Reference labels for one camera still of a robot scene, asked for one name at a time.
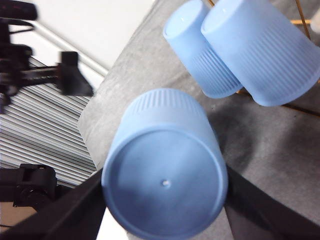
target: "ribbed metal surface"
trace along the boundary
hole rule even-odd
[[[32,66],[41,66],[32,59]],[[88,97],[63,96],[51,84],[22,89],[0,115],[0,167],[45,164],[60,183],[78,185],[96,170],[77,123]]]

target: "blue plastic cup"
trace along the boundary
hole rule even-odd
[[[163,35],[186,69],[210,98],[224,98],[242,88],[201,34],[209,8],[201,0],[190,0],[168,19]]]
[[[227,170],[204,109],[160,88],[125,111],[102,172],[114,218],[148,240],[181,240],[212,223],[228,188]]]
[[[268,0],[220,0],[201,32],[260,105],[291,102],[320,77],[320,48]]]

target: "black cable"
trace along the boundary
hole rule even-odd
[[[9,225],[4,225],[4,224],[0,224],[0,227],[3,227],[3,228],[11,228],[13,226],[9,226]]]

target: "black metal frame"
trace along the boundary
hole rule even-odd
[[[224,207],[235,240],[320,239],[320,226],[268,196],[232,168],[227,171]],[[106,209],[101,174],[102,170],[11,227],[0,240],[95,240]]]
[[[39,211],[71,189],[57,185],[56,172],[47,165],[0,168],[0,202],[13,202],[14,207],[32,207]]]
[[[0,114],[11,103],[11,97],[23,87],[55,84],[61,94],[92,96],[93,89],[78,69],[78,53],[63,51],[57,66],[30,67],[33,52],[29,46],[12,44],[10,35],[32,31],[35,27],[23,20],[36,20],[38,14],[32,3],[1,0],[0,2]],[[9,25],[28,26],[9,31]]]

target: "gray felt surface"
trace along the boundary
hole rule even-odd
[[[128,104],[154,88],[176,88],[194,96],[216,130],[226,162],[267,194],[320,224],[320,118],[291,108],[263,107],[249,96],[210,99],[186,71],[162,37],[170,14],[184,0],[158,0],[95,96],[78,126],[97,167]],[[298,19],[294,0],[274,0],[290,19]],[[301,0],[307,18],[319,0]],[[312,34],[320,43],[320,37]],[[320,84],[291,104],[320,113]],[[194,240],[232,240],[224,211]]]

